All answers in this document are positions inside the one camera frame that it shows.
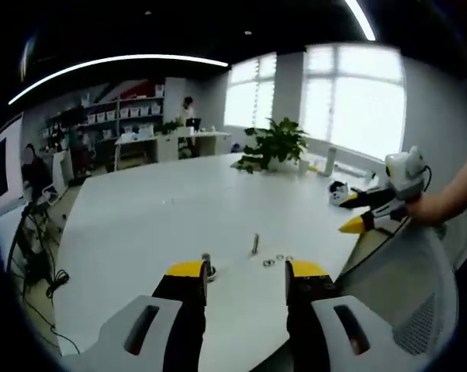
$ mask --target window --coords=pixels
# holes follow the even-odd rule
[[[224,124],[268,128],[275,91],[276,54],[246,60],[228,76]]]
[[[405,91],[398,51],[309,46],[299,121],[309,136],[384,160],[403,142]]]

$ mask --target ceiling light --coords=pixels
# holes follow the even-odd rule
[[[174,54],[131,54],[128,56],[117,56],[117,57],[107,57],[101,58],[100,60],[90,60],[89,62],[84,62],[82,64],[75,64],[74,66],[65,68],[61,71],[55,72],[49,76],[46,76],[43,79],[40,79],[37,83],[33,83],[28,88],[25,88],[23,91],[17,94],[11,101],[8,102],[8,105],[11,105],[17,101],[22,96],[26,95],[29,91],[37,88],[39,85],[54,79],[62,74],[67,72],[78,70],[79,68],[93,66],[95,64],[104,64],[106,62],[114,62],[116,60],[187,60],[189,62],[200,62],[201,64],[214,64],[215,66],[227,67],[228,64],[225,62],[219,62],[218,60],[208,60],[206,58],[199,57],[188,57],[188,56],[175,56]]]
[[[345,0],[345,2],[351,9],[352,14],[355,15],[356,20],[358,20],[358,23],[361,29],[363,30],[363,33],[365,33],[366,39],[370,41],[375,41],[376,38],[375,34],[373,33],[372,27],[366,19],[366,16],[362,11],[361,7],[359,6],[358,2],[356,0]]]

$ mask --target human hand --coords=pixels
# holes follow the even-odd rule
[[[421,225],[434,225],[445,219],[440,195],[421,195],[415,201],[407,202],[409,216]]]

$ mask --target human arm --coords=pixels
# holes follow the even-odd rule
[[[443,191],[438,194],[423,195],[407,205],[413,219],[431,225],[456,217],[467,209],[467,160]]]

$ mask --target potted plant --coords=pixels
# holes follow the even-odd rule
[[[170,122],[166,122],[165,124],[157,124],[154,126],[154,132],[156,134],[162,134],[163,136],[167,136],[172,134],[177,128],[180,126],[180,122],[178,120],[172,120]]]
[[[256,146],[246,146],[241,159],[235,164],[237,169],[245,169],[252,173],[258,170],[279,171],[283,164],[297,161],[307,148],[297,122],[284,118],[280,123],[269,119],[269,129],[247,128],[246,135],[255,136]]]

